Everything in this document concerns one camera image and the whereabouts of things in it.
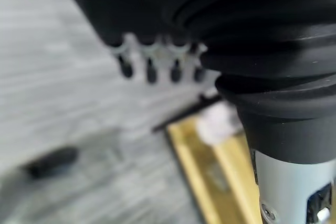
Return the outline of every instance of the gray carpet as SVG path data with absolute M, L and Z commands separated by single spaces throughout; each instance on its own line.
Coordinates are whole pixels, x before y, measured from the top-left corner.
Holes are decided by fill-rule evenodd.
M 83 156 L 70 174 L 28 185 L 11 223 L 199 223 L 162 135 L 150 127 L 211 87 L 124 80 L 72 0 L 0 0 L 0 173 L 64 144 Z

